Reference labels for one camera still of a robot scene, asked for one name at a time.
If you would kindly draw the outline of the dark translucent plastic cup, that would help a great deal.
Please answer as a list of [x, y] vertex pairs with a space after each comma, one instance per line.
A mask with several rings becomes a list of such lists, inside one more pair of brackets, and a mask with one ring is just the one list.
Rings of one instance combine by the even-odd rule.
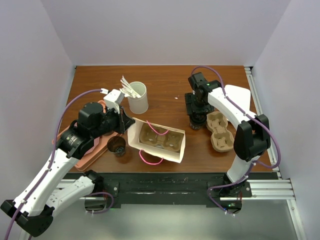
[[126, 153], [126, 141], [121, 136], [113, 136], [107, 142], [107, 150], [116, 157], [122, 157]]

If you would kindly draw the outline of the paper bag with pink handles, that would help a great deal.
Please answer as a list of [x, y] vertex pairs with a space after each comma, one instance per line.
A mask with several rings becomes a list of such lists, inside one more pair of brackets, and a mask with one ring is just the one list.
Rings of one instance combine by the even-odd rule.
[[[139, 157], [144, 163], [148, 165], [156, 166], [156, 165], [159, 165], [164, 160], [178, 163], [178, 164], [182, 162], [182, 159], [184, 157], [185, 147], [186, 147], [186, 133], [184, 130], [172, 128], [169, 126], [159, 125], [155, 123], [150, 123], [149, 121], [143, 121], [138, 118], [135, 118], [134, 120], [135, 120], [135, 123], [132, 126], [130, 126], [130, 128], [127, 130], [127, 142], [130, 147], [138, 150]], [[143, 123], [147, 123], [155, 132], [156, 130], [153, 128], [153, 126], [161, 127], [168, 131], [183, 133], [184, 137], [182, 140], [180, 151], [173, 152], [173, 151], [168, 151], [162, 148], [140, 143], [139, 135], [140, 135], [140, 131]], [[160, 158], [160, 161], [159, 162], [147, 161], [146, 158], [143, 157], [143, 153]]]

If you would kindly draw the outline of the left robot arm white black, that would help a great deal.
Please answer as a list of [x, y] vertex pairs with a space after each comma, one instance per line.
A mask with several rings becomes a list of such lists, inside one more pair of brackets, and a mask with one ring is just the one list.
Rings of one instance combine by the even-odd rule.
[[89, 102], [78, 118], [53, 141], [52, 153], [29, 186], [15, 199], [5, 200], [0, 208], [31, 237], [42, 235], [54, 217], [76, 199], [99, 196], [104, 190], [103, 178], [90, 170], [60, 193], [54, 189], [66, 173], [94, 147], [95, 139], [109, 133], [125, 133], [135, 123], [124, 108]]

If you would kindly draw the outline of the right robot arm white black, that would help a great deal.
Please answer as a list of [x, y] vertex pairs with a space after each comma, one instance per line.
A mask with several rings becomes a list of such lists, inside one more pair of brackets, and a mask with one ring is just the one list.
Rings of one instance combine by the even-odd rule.
[[184, 97], [190, 127], [198, 130], [206, 123], [207, 115], [218, 109], [236, 130], [235, 158], [222, 185], [223, 192], [233, 197], [241, 190], [240, 183], [246, 180], [253, 163], [271, 146], [269, 119], [244, 105], [241, 98], [251, 98], [247, 88], [207, 81], [201, 72], [193, 73], [188, 82], [193, 92]]

